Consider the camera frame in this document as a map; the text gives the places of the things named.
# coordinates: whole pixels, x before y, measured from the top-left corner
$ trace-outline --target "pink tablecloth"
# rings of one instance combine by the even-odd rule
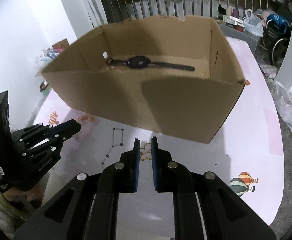
[[[69,108],[51,91],[35,123],[47,125],[76,119],[82,130],[64,143],[62,159],[53,170],[47,196],[51,196],[79,172],[95,174],[133,148],[157,136],[159,147],[190,171],[215,172],[225,183],[241,178],[247,192],[241,198],[267,223],[274,220],[284,188],[284,156],[281,131],[271,94],[257,62],[244,41],[227,38],[241,64],[246,86],[238,102],[210,144],[156,134],[121,123],[85,115]],[[154,191],[152,164],[141,161],[135,194],[120,194],[118,223],[135,231],[174,237],[172,194]]]

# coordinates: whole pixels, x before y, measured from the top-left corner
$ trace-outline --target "open cardboard box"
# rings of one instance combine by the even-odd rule
[[[195,67],[111,68],[103,56],[147,56]],[[183,139],[209,143],[243,88],[228,41],[208,17],[155,16],[95,28],[42,75],[65,103],[83,112]]]

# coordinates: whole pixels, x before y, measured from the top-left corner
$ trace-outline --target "metal screw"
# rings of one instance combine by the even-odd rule
[[[124,168],[124,164],[123,163],[116,163],[115,165],[114,165],[114,167],[115,167],[115,169],[117,169],[117,170],[121,170],[122,168]]]
[[[78,180],[85,180],[87,178],[87,175],[85,173],[80,173],[77,175]]]
[[[177,168],[178,164],[176,162],[169,162],[168,163],[168,167],[171,169],[175,169]]]
[[[207,179],[214,179],[216,177],[216,175],[211,171],[206,172],[205,176]]]

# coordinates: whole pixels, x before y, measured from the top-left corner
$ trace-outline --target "white plastic bag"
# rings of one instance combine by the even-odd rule
[[[253,35],[262,37],[262,20],[252,13],[252,10],[245,10],[244,29]]]
[[[259,64],[259,66],[265,74],[265,77],[275,79],[279,71],[277,67],[268,64]]]
[[[52,59],[47,56],[46,50],[42,50],[42,53],[39,57],[35,58],[37,71],[42,71]]]
[[[276,81],[274,102],[281,119],[287,124],[292,132],[292,93]]]

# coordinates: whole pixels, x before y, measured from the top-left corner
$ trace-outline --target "wheelchair wheel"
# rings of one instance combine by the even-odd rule
[[[269,61],[273,66],[281,66],[289,45],[289,38],[279,36],[275,38],[269,47]]]

